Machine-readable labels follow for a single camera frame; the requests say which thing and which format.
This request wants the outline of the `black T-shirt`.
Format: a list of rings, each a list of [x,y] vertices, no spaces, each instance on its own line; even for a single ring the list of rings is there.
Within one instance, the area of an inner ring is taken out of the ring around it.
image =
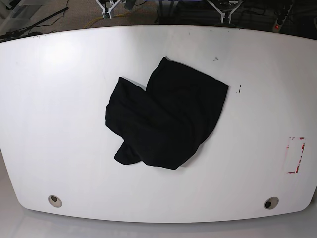
[[[177,169],[212,134],[228,89],[168,58],[162,58],[146,88],[119,78],[105,113],[105,125],[123,139],[115,160]]]

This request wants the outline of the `red tape rectangle marking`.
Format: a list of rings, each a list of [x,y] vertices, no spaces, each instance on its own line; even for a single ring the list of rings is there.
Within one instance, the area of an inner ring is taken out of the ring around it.
[[[286,174],[296,174],[299,171],[306,139],[304,137],[290,137],[286,146],[284,170]]]

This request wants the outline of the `black power strip red switch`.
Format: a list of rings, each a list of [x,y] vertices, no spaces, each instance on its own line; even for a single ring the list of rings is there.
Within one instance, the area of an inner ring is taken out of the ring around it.
[[[272,28],[272,31],[274,33],[279,33],[283,24],[286,21],[286,18],[288,17],[290,10],[294,4],[293,0],[283,0],[281,7],[277,11],[277,19],[274,23],[274,26]]]

